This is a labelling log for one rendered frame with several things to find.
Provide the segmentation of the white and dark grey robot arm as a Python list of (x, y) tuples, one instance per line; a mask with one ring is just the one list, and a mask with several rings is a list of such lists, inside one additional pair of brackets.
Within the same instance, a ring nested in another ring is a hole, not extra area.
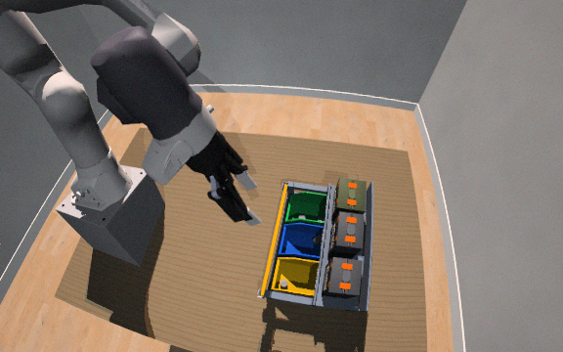
[(149, 0), (0, 0), (0, 68), (34, 100), (75, 163), (71, 203), (103, 211), (128, 194), (131, 178), (83, 85), (24, 13), (82, 4), (103, 5), (132, 25), (104, 42), (90, 64), (100, 76), (98, 102), (122, 125), (143, 123), (152, 133), (142, 166), (155, 182), (167, 185), (209, 144), (217, 122), (187, 81), (199, 65), (198, 40)]

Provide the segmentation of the grey metal bin shelf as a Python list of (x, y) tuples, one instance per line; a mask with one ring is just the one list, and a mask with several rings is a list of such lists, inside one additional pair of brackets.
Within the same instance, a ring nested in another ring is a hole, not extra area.
[[(333, 197), (334, 197), (334, 191), (336, 189), (336, 186), (333, 186), (329, 183), (327, 189), (327, 187), (323, 187), (323, 186), (316, 186), (316, 185), (309, 185), (309, 184), (288, 181), (282, 183), (282, 190), (284, 189), (284, 184), (287, 184), (287, 199), (286, 199), (284, 214), (281, 222), (281, 231), (279, 235), (271, 278), (269, 281), (268, 290), (265, 290), (264, 296), (260, 295), (262, 289), (259, 288), (258, 297), (260, 298), (266, 297), (266, 298), (271, 298), (271, 299), (290, 302), (290, 303), (294, 302), (295, 304), (301, 304), (301, 305), (306, 304), (307, 306), (315, 306), (315, 307), (320, 306), (320, 307), (327, 307), (334, 309), (342, 309), (351, 312), (356, 312), (356, 311), (367, 312), (368, 304), (369, 304), (371, 262), (372, 262), (372, 241), (373, 241), (373, 181), (371, 181), (371, 183), (368, 186), (368, 189), (366, 190), (366, 212), (364, 214), (365, 217), (364, 217), (363, 249), (359, 251), (352, 258), (356, 260), (363, 260), (360, 296), (347, 298), (347, 299), (322, 295), (324, 278), (325, 278), (325, 266), (332, 259), (332, 258), (328, 258), (328, 249), (329, 249), (331, 227), (334, 223), (334, 221), (331, 221), (331, 216), (332, 216), (332, 207), (333, 207)], [(286, 292), (271, 290), (273, 279), (274, 279), (273, 273), (275, 273), (277, 260), (278, 257), (280, 257), (278, 256), (278, 253), (281, 245), (282, 231), (283, 231), (283, 226), (285, 224), (284, 221), (288, 208), (289, 198), (290, 195), (298, 194), (294, 192), (294, 190), (327, 195), (326, 208), (325, 208), (325, 224), (324, 224), (321, 254), (320, 254), (320, 261), (319, 261), (314, 297), (297, 295), (292, 293), (286, 294)]]

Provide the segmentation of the blue open bin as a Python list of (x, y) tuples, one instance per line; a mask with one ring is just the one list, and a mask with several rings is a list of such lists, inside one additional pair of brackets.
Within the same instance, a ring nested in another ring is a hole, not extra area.
[(321, 242), (315, 245), (312, 239), (318, 235), (323, 236), (323, 231), (323, 226), (304, 223), (285, 224), (279, 256), (320, 261)]

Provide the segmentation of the yellow bin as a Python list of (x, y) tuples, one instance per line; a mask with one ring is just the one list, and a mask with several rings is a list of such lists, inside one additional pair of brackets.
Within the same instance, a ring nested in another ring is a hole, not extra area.
[[(271, 290), (314, 297), (318, 267), (318, 261), (278, 257)], [(281, 280), (288, 285), (282, 287)]]

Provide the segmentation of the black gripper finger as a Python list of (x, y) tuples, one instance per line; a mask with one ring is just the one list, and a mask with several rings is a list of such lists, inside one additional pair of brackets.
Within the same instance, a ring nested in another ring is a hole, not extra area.
[(235, 177), (246, 188), (247, 191), (258, 188), (257, 184), (254, 182), (254, 180), (246, 171), (248, 170), (247, 165), (244, 166), (241, 165), (243, 163), (242, 158), (229, 145), (228, 142), (227, 142), (227, 150), (223, 159), (225, 159), (229, 163), (229, 171), (235, 174)]
[(227, 163), (223, 162), (220, 166), (228, 180), (219, 183), (214, 179), (213, 175), (209, 176), (211, 191), (207, 192), (208, 197), (214, 200), (235, 223), (242, 220), (249, 226), (262, 223), (261, 219), (249, 207), (246, 207), (240, 197), (233, 184), (234, 178), (229, 171)]

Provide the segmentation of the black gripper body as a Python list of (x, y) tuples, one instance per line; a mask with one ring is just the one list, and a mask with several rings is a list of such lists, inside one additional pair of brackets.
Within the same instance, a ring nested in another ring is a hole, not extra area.
[(209, 144), (201, 152), (192, 156), (186, 164), (192, 171), (203, 174), (209, 183), (211, 183), (209, 176), (212, 175), (219, 183), (226, 181), (227, 177), (220, 166), (222, 162), (226, 162), (229, 167), (229, 163), (223, 159), (226, 150), (226, 140), (217, 129)]

